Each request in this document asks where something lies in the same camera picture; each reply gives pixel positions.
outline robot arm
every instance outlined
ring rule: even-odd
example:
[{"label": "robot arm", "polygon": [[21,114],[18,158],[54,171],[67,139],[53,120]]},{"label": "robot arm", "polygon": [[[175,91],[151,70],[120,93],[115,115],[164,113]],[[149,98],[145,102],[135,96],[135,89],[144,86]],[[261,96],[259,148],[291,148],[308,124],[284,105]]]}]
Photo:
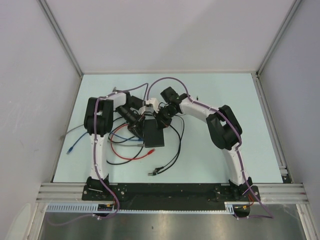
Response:
[{"label": "robot arm", "polygon": [[[88,100],[84,117],[84,127],[90,135],[92,152],[94,151],[94,112],[97,98],[91,97]],[[106,162],[107,140],[105,135],[110,133],[113,128],[114,112],[118,112],[129,124],[128,130],[136,137],[143,138],[143,121],[145,116],[136,114],[131,108],[139,109],[143,101],[135,96],[130,96],[129,92],[119,92],[109,96],[98,103],[96,116],[96,164],[99,175],[106,179],[109,175],[109,168]],[[99,180],[95,171],[94,161],[91,161],[90,177],[93,180]]]},{"label": "robot arm", "polygon": [[[231,127],[228,124],[222,124],[225,120],[219,114],[201,105],[194,104],[185,93],[178,95],[171,87],[168,87],[161,93],[161,96],[167,105],[154,111],[153,115],[157,120],[158,127],[165,128],[169,126],[172,117],[177,113],[191,115],[205,122],[208,126],[212,142],[224,153],[229,168],[230,184],[237,187],[241,194],[244,193],[248,189],[248,186],[245,184],[243,171],[236,152],[236,144],[239,140]],[[242,134],[242,128],[229,106],[212,107],[212,109],[219,110],[231,122],[238,134]],[[252,180],[245,169],[244,175],[248,183],[252,185]]]}]

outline white wall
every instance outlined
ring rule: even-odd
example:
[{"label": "white wall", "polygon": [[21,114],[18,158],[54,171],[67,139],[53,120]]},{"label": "white wall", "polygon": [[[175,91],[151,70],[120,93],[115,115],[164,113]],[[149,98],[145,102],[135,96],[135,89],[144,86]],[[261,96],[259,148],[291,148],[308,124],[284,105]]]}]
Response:
[{"label": "white wall", "polygon": [[48,0],[84,73],[255,71],[294,0]]},{"label": "white wall", "polygon": [[80,82],[36,0],[0,3],[0,239],[35,202]]},{"label": "white wall", "polygon": [[320,1],[305,0],[261,75],[286,160],[320,225]]}]

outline metal sheet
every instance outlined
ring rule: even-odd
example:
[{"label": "metal sheet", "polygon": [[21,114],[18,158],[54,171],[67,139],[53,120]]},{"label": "metal sheet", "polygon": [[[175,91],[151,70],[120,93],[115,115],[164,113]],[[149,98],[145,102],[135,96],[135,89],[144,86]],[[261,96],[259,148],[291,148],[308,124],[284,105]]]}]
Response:
[{"label": "metal sheet", "polygon": [[[65,226],[43,223],[39,240],[305,240],[295,205],[271,205],[275,219],[236,220],[214,214],[119,214],[97,221],[82,218]],[[253,206],[253,214],[264,214]],[[77,213],[46,213],[51,222],[63,223]]]}]

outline metal rail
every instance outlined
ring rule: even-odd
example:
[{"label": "metal rail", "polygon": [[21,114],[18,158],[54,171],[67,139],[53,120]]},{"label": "metal rail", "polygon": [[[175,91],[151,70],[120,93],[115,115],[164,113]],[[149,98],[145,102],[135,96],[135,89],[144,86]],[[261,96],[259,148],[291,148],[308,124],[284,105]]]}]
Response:
[{"label": "metal rail", "polygon": [[[37,203],[88,203],[82,201],[84,183],[43,183]],[[261,201],[264,204],[308,204],[303,184],[259,183]],[[90,201],[90,203],[111,204],[112,201]]]}]

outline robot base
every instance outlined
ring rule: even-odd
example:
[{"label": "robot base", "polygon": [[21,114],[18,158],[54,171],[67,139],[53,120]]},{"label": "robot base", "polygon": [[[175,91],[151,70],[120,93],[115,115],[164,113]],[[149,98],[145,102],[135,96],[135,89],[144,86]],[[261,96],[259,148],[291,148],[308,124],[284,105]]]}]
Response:
[{"label": "robot base", "polygon": [[[103,180],[109,187],[109,175]],[[106,201],[110,193],[97,179],[88,177],[83,187],[82,200],[83,201]]]}]

